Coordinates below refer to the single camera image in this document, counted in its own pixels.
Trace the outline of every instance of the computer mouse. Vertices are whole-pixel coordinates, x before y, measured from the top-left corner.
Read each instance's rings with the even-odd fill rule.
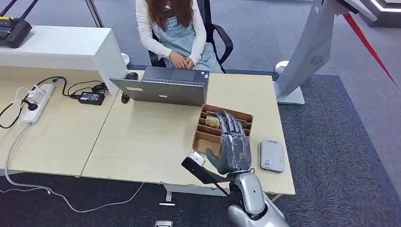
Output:
[[[138,80],[138,74],[136,72],[130,72],[125,76],[125,79]]]

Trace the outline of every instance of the power strip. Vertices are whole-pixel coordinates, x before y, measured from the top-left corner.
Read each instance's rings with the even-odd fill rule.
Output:
[[[28,98],[33,103],[37,104],[38,108],[33,111],[28,111],[22,119],[23,122],[28,124],[36,124],[38,122],[44,108],[53,94],[54,88],[54,84],[42,84],[29,93]]]

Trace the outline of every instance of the gray carpet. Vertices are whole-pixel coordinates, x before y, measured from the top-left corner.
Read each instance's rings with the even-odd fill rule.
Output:
[[[283,196],[276,204],[289,224],[401,226],[401,202],[339,77],[314,76],[302,88],[306,105],[279,106],[296,196]],[[27,173],[12,178],[51,186],[78,209],[128,199],[139,187],[138,183]],[[10,188],[4,177],[0,188]],[[230,226],[225,198],[174,193],[175,207],[159,206],[164,199],[162,186],[146,184],[130,203],[78,214],[46,191],[9,192],[0,194],[0,226],[144,227],[156,219],[172,220],[176,227]]]

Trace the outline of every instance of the white long-sleeve shirt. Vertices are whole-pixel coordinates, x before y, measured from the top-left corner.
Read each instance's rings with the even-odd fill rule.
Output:
[[[196,65],[201,59],[201,54],[206,43],[206,30],[203,25],[201,13],[199,11],[197,0],[192,0],[192,26],[195,30],[195,40],[193,41],[191,55],[189,56],[193,64]],[[148,17],[148,3],[146,0],[136,0],[136,17],[138,23],[138,31],[140,35],[140,41],[146,49],[153,53],[160,55],[164,58],[169,59],[171,49],[163,46],[161,43],[156,41],[152,37],[152,23]],[[160,37],[157,33],[157,29],[153,29],[155,35]]]

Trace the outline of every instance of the power adapter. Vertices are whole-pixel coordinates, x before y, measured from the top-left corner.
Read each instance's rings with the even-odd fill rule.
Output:
[[[78,102],[82,104],[102,105],[104,99],[105,95],[102,93],[84,91],[79,96]]]

